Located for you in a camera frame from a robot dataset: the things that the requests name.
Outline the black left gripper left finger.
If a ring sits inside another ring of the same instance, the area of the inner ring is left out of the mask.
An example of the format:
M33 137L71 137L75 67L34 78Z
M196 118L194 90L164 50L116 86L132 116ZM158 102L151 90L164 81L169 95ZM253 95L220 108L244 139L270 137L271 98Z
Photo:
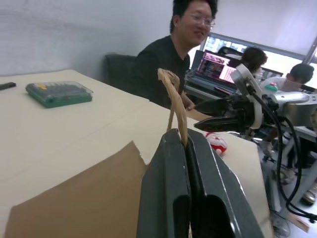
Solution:
M165 133L142 179L136 238L188 238L190 183L177 129Z

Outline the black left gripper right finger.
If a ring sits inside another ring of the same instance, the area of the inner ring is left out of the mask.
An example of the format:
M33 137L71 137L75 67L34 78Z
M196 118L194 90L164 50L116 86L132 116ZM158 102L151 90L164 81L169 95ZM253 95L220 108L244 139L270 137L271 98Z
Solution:
M192 238L264 238L237 176L199 132L188 131Z

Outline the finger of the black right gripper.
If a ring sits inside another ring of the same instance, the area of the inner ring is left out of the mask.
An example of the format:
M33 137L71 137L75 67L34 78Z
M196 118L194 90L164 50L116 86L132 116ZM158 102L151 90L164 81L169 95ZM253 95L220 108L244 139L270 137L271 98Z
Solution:
M237 117L214 117L199 121L194 127L205 132L239 131L239 122Z
M212 99L195 105L195 110L207 116L229 116L230 101L227 98Z

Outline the brown paper bag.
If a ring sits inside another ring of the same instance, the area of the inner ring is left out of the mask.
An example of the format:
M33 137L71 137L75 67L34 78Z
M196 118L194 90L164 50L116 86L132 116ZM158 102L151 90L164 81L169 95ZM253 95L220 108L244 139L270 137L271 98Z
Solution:
M176 76L158 73L177 121L168 109L73 70L11 77L17 86L0 92L4 238L136 238L142 179L162 136L177 129L186 154L188 131L201 133L185 115ZM25 90L30 83L58 81L82 84L93 91L92 101L46 108ZM225 138L229 148L222 159L264 238L274 238L258 150L230 134ZM191 194L190 185L188 238Z

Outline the red and white plush toy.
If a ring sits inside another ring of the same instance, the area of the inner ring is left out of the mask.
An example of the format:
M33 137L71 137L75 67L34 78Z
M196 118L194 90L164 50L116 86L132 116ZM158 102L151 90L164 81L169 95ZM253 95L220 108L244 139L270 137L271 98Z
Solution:
M207 132L205 138L209 142L212 149L218 155L222 156L226 152L228 145L220 134L214 132Z

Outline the open laptop with pink screen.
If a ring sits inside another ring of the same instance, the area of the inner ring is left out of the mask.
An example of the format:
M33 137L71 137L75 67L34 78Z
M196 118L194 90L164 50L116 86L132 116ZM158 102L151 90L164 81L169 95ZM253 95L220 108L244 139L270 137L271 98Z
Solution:
M191 64L193 75L186 86L201 91L234 94L237 87L230 77L235 68L230 67L230 58L209 51L197 50Z

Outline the dark-haired seated person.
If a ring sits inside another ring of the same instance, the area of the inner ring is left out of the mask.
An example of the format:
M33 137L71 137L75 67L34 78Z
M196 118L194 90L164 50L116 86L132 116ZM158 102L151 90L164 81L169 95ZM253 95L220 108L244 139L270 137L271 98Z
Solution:
M267 55L259 48L248 47L242 54L241 62L254 75L267 62Z

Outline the person in white shirt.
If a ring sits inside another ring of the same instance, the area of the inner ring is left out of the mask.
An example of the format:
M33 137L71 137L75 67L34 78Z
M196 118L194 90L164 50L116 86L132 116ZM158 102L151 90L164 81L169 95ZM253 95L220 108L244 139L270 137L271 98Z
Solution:
M260 83L260 88L264 94L273 94L275 92L265 90L265 86L274 82L277 84L278 91L293 92L300 91L302 85L308 83L314 74L314 68L310 65L300 63L295 65L285 77L271 77Z

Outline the computer monitor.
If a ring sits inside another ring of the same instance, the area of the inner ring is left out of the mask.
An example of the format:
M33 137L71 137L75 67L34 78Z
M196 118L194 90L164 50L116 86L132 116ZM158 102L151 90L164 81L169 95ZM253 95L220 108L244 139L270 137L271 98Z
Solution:
M221 40L215 37L208 37L204 46L204 51L211 51L214 53L218 53L218 51L222 47L232 48L243 53L248 46L233 43L230 41Z

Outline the man in black shirt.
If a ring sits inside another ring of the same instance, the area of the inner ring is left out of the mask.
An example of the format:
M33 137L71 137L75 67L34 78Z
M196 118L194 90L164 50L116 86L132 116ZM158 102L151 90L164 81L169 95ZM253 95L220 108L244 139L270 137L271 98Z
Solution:
M185 109L195 104L184 92L185 75L190 67L189 52L199 46L209 35L218 12L218 0L174 0L170 34L146 46L136 57L131 80L137 83L136 95L164 108L171 100L158 70L169 70L178 76L178 93Z

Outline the black office chair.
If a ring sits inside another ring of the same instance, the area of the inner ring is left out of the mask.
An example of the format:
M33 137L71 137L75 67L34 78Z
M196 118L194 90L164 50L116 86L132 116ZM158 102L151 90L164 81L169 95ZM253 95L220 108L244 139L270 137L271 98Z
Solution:
M135 59L130 55L105 55L107 79L111 86L120 87L129 80Z

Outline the green screwdriver bit case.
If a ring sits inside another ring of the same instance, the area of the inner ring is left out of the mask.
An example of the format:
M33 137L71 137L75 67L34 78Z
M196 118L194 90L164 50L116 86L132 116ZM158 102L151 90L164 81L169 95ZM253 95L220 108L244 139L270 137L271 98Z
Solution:
M76 81L27 84L25 90L46 108L91 102L93 91Z

